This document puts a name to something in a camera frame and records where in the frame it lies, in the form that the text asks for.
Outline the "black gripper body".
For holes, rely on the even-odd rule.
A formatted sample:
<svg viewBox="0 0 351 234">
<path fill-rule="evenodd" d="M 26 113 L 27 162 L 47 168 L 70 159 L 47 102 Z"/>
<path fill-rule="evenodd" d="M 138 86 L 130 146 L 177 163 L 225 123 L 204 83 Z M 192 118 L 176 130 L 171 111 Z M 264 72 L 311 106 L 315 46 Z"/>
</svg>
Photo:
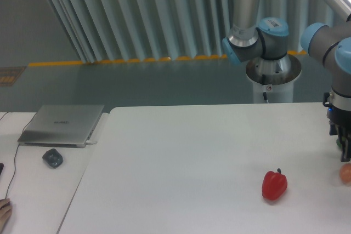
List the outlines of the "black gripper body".
<svg viewBox="0 0 351 234">
<path fill-rule="evenodd" d="M 350 98 L 344 98 L 334 92 L 325 92 L 322 104 L 327 108 L 329 135 L 350 136 Z"/>
</svg>

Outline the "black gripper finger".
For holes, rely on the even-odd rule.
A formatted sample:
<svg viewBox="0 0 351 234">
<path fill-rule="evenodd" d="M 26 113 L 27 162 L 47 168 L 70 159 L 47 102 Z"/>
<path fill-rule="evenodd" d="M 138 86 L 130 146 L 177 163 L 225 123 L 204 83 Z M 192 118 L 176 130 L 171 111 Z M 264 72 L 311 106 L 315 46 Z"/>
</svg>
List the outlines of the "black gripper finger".
<svg viewBox="0 0 351 234">
<path fill-rule="evenodd" d="M 341 162 L 350 161 L 350 132 L 346 128 L 337 128 L 338 139 L 342 145 L 341 148 Z"/>
</svg>

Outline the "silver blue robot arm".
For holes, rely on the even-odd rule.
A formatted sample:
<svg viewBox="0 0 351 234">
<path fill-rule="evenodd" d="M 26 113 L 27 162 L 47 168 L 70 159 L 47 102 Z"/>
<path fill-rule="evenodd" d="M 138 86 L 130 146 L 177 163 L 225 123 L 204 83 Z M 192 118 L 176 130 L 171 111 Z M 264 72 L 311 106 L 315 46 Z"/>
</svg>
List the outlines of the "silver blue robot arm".
<svg viewBox="0 0 351 234">
<path fill-rule="evenodd" d="M 323 96 L 330 135 L 338 137 L 341 161 L 350 161 L 350 0 L 325 0 L 344 19 L 338 26 L 314 23 L 300 44 L 332 75 L 331 90 Z M 293 84 L 301 74 L 299 60 L 287 51 L 288 25 L 268 17 L 257 21 L 259 0 L 235 0 L 233 26 L 222 46 L 234 64 L 246 62 L 256 103 L 291 102 Z"/>
</svg>

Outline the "person's hand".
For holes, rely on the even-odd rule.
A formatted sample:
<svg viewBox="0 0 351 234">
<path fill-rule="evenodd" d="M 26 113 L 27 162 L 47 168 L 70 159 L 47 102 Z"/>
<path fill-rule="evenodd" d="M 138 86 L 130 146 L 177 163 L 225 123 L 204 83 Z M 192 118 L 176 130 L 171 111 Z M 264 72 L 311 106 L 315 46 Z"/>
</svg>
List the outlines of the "person's hand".
<svg viewBox="0 0 351 234">
<path fill-rule="evenodd" d="M 12 205 L 10 204 L 10 199 L 1 200 L 1 211 L 0 211 L 0 225 L 1 230 L 4 228 L 6 222 L 12 214 Z"/>
</svg>

